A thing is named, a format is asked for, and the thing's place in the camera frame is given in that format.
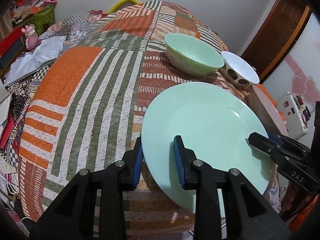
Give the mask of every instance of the pink heart decal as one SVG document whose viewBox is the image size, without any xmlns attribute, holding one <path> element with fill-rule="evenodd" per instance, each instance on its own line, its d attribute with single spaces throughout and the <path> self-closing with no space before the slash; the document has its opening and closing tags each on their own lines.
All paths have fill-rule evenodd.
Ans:
<svg viewBox="0 0 320 240">
<path fill-rule="evenodd" d="M 292 93 L 296 95 L 304 96 L 307 93 L 307 87 L 302 78 L 298 75 L 294 75 L 292 78 Z"/>
<path fill-rule="evenodd" d="M 316 102 L 320 101 L 320 91 L 316 89 L 316 82 L 312 77 L 307 77 L 305 84 L 307 93 L 305 94 L 303 101 L 315 106 Z"/>
</svg>

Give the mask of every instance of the green bowl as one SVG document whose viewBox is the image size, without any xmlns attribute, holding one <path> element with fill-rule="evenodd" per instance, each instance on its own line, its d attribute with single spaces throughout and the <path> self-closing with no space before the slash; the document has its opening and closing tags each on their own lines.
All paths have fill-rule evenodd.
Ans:
<svg viewBox="0 0 320 240">
<path fill-rule="evenodd" d="M 164 37 L 170 63 L 192 76 L 206 76 L 224 66 L 221 55 L 209 44 L 182 33 Z"/>
</svg>

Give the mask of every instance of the pink figurine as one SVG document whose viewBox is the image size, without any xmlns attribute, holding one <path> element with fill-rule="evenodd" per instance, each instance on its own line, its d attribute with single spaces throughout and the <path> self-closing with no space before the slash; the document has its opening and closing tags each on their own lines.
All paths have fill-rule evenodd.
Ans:
<svg viewBox="0 0 320 240">
<path fill-rule="evenodd" d="M 35 26 L 33 24 L 26 25 L 25 29 L 21 30 L 26 36 L 26 48 L 32 51 L 40 44 L 38 35 L 36 34 Z"/>
</svg>

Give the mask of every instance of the plate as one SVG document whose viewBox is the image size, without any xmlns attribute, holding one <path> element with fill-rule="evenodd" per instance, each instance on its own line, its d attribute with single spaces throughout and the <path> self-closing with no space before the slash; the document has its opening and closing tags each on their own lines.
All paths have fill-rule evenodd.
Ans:
<svg viewBox="0 0 320 240">
<path fill-rule="evenodd" d="M 149 105 L 142 123 L 141 142 L 149 171 L 163 192 L 179 206 L 195 213 L 196 192 L 179 183 L 173 138 L 181 135 L 186 148 L 213 168 L 238 168 L 263 194 L 272 170 L 268 156 L 251 148 L 252 132 L 267 133 L 252 110 L 215 85 L 190 82 L 163 91 Z M 220 213 L 224 217 L 219 191 Z"/>
</svg>

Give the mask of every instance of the bedspread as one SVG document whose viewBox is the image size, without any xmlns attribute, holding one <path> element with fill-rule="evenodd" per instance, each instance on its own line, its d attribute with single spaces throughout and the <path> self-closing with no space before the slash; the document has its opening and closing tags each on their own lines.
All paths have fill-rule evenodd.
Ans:
<svg viewBox="0 0 320 240">
<path fill-rule="evenodd" d="M 247 103 L 248 92 L 218 71 L 193 77 L 173 67 L 165 55 L 167 33 L 184 33 L 218 52 L 227 50 L 187 9 L 150 1 L 93 23 L 50 68 L 28 109 L 20 143 L 21 203 L 32 220 L 80 169 L 104 169 L 132 149 L 148 105 L 168 87 L 207 82 Z M 99 201 L 96 205 L 98 217 Z M 194 215 L 161 191 L 145 164 L 138 188 L 124 193 L 124 210 L 131 237 L 186 231 L 194 224 Z M 94 229 L 97 236 L 97 218 Z"/>
</svg>

